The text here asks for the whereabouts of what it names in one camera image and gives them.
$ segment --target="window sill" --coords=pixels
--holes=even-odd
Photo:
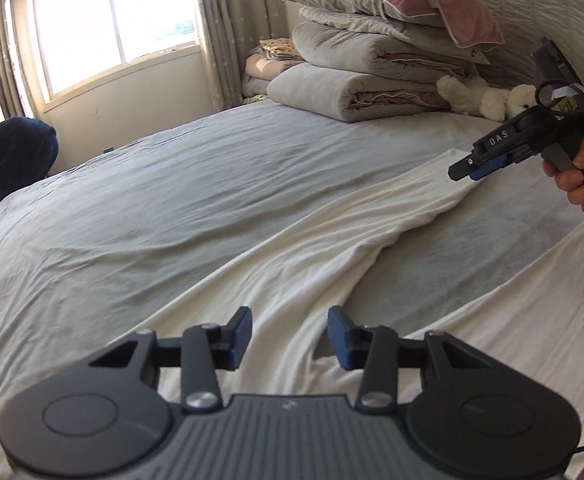
[[[43,113],[56,108],[67,101],[78,97],[81,94],[85,94],[94,88],[97,88],[101,85],[107,84],[110,81],[118,79],[120,77],[124,77],[134,72],[138,72],[139,70],[143,70],[145,68],[149,68],[150,66],[155,66],[160,63],[165,63],[171,61],[173,59],[178,59],[179,57],[189,56],[190,54],[196,54],[200,52],[201,48],[197,44],[190,44],[187,46],[176,47],[169,52],[155,52],[154,54],[148,54],[147,56],[143,56],[139,59],[136,59],[130,63],[127,63],[124,66],[116,66],[107,72],[103,72],[101,74],[95,75],[90,79],[86,79],[78,83],[75,86],[69,87],[68,89],[63,90],[59,94],[56,94],[51,101],[46,103],[43,106]]]

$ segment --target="gray bed sheet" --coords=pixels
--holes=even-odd
[[[15,193],[0,205],[0,405],[316,208],[468,150],[494,125],[444,112],[345,124],[261,102]],[[345,308],[407,334],[504,282],[581,220],[528,160],[384,250]]]

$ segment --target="teddy bear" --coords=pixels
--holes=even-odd
[[[437,81],[438,93],[450,103],[453,112],[483,116],[502,123],[536,105],[535,88],[518,85],[512,90],[491,88],[481,77],[469,78],[465,83],[446,75]]]

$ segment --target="stack of bedding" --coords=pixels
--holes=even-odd
[[[267,96],[267,86],[285,70],[304,60],[290,38],[262,40],[251,51],[243,73],[243,95],[246,104]]]
[[[293,41],[308,63],[267,88],[279,103],[347,122],[444,110],[436,81],[465,79],[504,43],[479,0],[288,0],[304,4]]]

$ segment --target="window frame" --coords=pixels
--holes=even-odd
[[[193,22],[196,38],[194,40],[174,45],[163,50],[158,50],[156,52],[150,52],[144,56],[127,61],[124,56],[123,43],[118,29],[114,0],[109,0],[109,8],[112,14],[112,22],[114,25],[114,34],[116,36],[120,63],[108,70],[91,75],[90,77],[85,78],[70,87],[64,88],[59,92],[54,92],[52,90],[49,72],[44,58],[44,49],[40,41],[38,19],[36,15],[36,0],[27,0],[27,7],[30,21],[30,44],[32,45],[32,50],[34,52],[40,87],[43,91],[43,99],[45,102],[44,112],[51,110],[57,105],[62,104],[77,95],[83,94],[119,77],[136,72],[137,70],[142,70],[158,63],[200,52],[200,25],[198,21],[198,9],[195,9]]]

